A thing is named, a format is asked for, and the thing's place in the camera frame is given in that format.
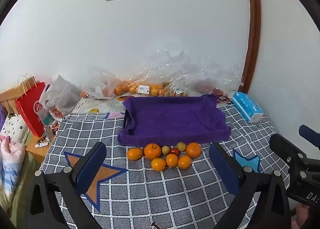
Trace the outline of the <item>person's right hand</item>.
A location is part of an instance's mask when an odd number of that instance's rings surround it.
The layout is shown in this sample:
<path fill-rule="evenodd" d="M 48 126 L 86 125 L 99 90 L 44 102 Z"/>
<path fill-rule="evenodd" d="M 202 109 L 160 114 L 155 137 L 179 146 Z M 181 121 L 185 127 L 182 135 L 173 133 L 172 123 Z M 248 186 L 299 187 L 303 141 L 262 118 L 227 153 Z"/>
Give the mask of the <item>person's right hand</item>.
<path fill-rule="evenodd" d="M 296 207 L 296 215 L 291 221 L 292 229 L 306 228 L 306 221 L 309 218 L 309 206 L 299 203 Z"/>

